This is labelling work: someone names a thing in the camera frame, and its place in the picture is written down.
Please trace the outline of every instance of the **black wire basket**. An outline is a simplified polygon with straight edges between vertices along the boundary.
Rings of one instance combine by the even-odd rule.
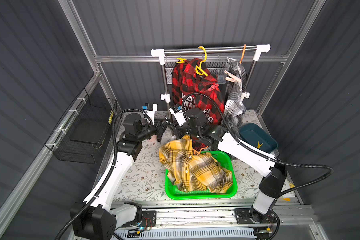
[[[110,116],[116,100],[87,95],[64,129],[58,130],[55,144],[47,146],[58,160],[95,164],[102,161],[111,137]]]

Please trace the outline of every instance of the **green plastic basket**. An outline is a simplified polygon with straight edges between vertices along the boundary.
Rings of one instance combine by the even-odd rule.
[[[204,151],[210,152],[212,157],[220,162],[221,166],[232,172],[233,184],[225,194],[212,193],[209,190],[182,192],[177,189],[176,185],[172,185],[171,180],[167,177],[168,169],[165,170],[165,193],[173,200],[184,199],[211,199],[211,198],[229,198],[233,197],[237,192],[237,182],[235,173],[233,172],[232,162],[230,157],[222,151]]]

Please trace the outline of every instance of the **red plaid shirt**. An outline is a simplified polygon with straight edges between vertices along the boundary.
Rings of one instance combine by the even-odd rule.
[[[190,93],[203,93],[209,96],[217,103],[222,113],[224,113],[224,99],[220,89],[216,87],[212,91],[208,89],[217,84],[216,76],[211,74],[209,70],[202,63],[202,69],[208,74],[206,77],[201,77],[196,73],[196,65],[200,64],[201,59],[194,58],[191,61],[185,60],[185,63],[176,64],[172,74],[172,97],[173,103],[180,105],[183,103],[183,98]],[[185,100],[184,107],[200,108],[204,111],[206,118],[213,124],[220,124],[221,116],[213,105],[213,103],[204,96],[193,95]]]

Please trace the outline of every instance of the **clothespin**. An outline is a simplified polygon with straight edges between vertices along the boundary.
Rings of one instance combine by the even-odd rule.
[[[235,81],[241,82],[241,79],[240,79],[240,78],[236,77],[235,75],[233,75],[232,73],[228,72],[227,70],[225,70],[224,73],[225,73],[225,74],[228,74],[228,76],[230,76],[230,78],[229,78],[229,77],[226,77],[226,78],[225,78],[227,81],[230,81],[230,82],[232,82],[232,83],[234,83]]]
[[[218,83],[213,84],[213,85],[208,89],[208,91],[212,91],[213,89],[217,88],[218,86],[219,86]]]
[[[184,60],[186,60],[185,58],[177,58],[177,59],[180,60],[177,63],[185,63]]]

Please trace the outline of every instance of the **yellow hanger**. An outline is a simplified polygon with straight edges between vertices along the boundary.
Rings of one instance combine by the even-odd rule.
[[[180,60],[177,63],[185,63],[184,60],[186,60],[185,58],[177,58],[177,59]]]
[[[205,48],[203,47],[203,46],[199,46],[198,48],[201,48],[202,50],[204,50],[204,60],[202,60],[201,62],[200,62],[200,65],[199,66],[197,66],[196,65],[196,73],[197,74],[199,74],[199,75],[205,75],[205,76],[208,76],[208,74],[206,74],[206,72],[204,71],[204,70],[202,70],[202,63],[203,62],[205,62],[205,60],[206,60],[206,50],[205,50]]]

